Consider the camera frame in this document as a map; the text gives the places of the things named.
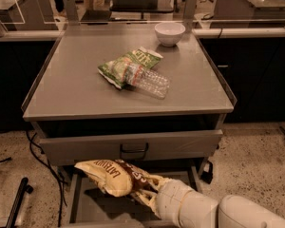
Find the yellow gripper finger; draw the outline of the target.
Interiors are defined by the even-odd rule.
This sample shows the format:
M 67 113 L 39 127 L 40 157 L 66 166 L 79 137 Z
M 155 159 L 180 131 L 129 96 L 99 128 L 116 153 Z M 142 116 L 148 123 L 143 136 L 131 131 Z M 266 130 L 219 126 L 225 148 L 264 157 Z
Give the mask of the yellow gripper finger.
M 148 190 L 139 190 L 137 193 L 136 193 L 139 201 L 148 206 L 154 214 L 157 214 L 158 213 L 158 210 L 157 210 L 157 206 L 156 206 L 156 196 L 157 194 L 155 192 L 152 192 L 152 191 L 148 191 Z
M 146 179 L 150 186 L 156 191 L 159 191 L 165 184 L 170 182 L 169 178 L 165 178 L 159 175 L 148 175 Z

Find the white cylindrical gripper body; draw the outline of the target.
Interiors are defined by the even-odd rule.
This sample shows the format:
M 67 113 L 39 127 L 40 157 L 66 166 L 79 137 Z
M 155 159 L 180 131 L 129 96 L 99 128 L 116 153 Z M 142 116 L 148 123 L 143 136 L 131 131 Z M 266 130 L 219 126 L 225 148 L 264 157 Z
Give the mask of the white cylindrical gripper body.
M 155 197 L 155 214 L 163 220 L 180 227 L 180 211 L 184 197 L 192 188 L 181 180 L 170 180 L 164 184 Z

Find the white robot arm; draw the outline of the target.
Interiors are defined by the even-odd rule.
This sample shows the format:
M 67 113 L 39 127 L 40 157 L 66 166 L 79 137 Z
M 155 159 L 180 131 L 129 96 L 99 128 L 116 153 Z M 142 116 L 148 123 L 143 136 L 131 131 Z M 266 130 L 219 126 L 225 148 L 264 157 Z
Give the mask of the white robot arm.
M 285 218 L 242 196 L 217 201 L 181 180 L 157 175 L 142 178 L 139 198 L 178 228 L 285 228 Z

